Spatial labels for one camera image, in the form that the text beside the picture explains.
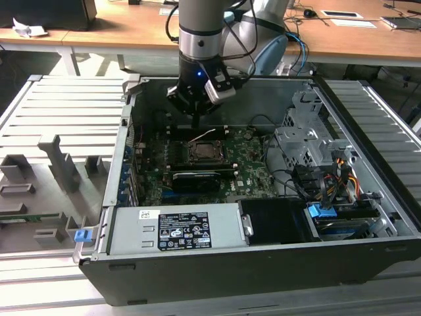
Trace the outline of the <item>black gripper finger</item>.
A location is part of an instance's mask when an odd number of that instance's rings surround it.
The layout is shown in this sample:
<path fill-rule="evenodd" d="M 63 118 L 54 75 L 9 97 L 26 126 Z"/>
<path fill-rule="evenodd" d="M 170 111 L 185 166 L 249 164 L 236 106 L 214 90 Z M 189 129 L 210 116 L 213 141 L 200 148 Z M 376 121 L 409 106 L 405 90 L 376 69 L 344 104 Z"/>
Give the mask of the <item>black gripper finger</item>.
<path fill-rule="evenodd" d="M 213 104 L 198 104 L 196 106 L 196 128 L 200 125 L 201 117 L 211 114 L 213 109 Z"/>
<path fill-rule="evenodd" d="M 194 94 L 190 87 L 170 87 L 167 89 L 166 98 L 179 112 L 191 117 L 192 128 L 197 127 L 197 108 Z"/>

